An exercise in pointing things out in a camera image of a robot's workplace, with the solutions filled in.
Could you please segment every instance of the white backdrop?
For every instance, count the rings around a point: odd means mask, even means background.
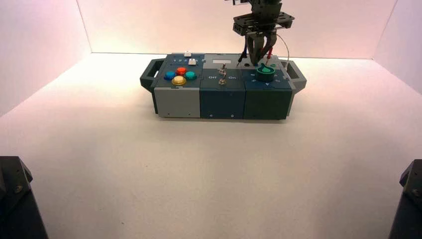
[[[421,9],[421,0],[399,0],[375,54],[378,63],[420,93]]]
[[[371,58],[395,0],[283,0],[296,17],[280,33],[296,57]],[[233,17],[250,5],[223,0],[79,0],[93,52],[240,53]],[[286,55],[282,44],[275,53]]]
[[[0,116],[90,53],[75,0],[2,0]]]

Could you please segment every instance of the bolt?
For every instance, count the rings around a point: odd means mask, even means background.
[[[418,189],[413,189],[412,193],[417,198],[420,198],[422,196],[421,192]]]
[[[22,189],[23,189],[23,187],[22,186],[16,186],[15,188],[14,188],[14,193],[15,194],[18,194],[18,193],[20,193],[20,192],[22,192]]]

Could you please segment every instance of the cable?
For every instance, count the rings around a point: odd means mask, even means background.
[[[290,51],[289,51],[289,47],[287,46],[287,43],[284,41],[284,39],[282,37],[280,37],[280,35],[277,34],[277,36],[283,41],[284,45],[286,46],[287,49],[287,64],[284,68],[286,68],[289,66],[289,61],[290,61]]]
[[[240,58],[239,58],[239,60],[237,60],[237,65],[236,65],[236,67],[238,67],[239,66],[239,64],[242,62],[242,60],[243,60],[243,58],[246,58],[247,57],[247,45],[246,45],[246,36],[245,36],[245,48],[243,49],[243,52],[240,54]]]

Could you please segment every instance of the handle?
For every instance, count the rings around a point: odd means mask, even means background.
[[[157,73],[157,71],[161,70],[161,66],[163,65],[165,58],[163,59],[155,59],[152,60],[147,68],[145,69],[144,73],[142,74],[140,80],[141,80],[141,85],[147,89],[149,92],[152,92],[151,90],[151,85],[155,80],[155,74]]]

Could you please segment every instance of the white label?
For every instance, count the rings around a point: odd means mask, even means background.
[[[214,64],[231,64],[231,60],[213,60]]]

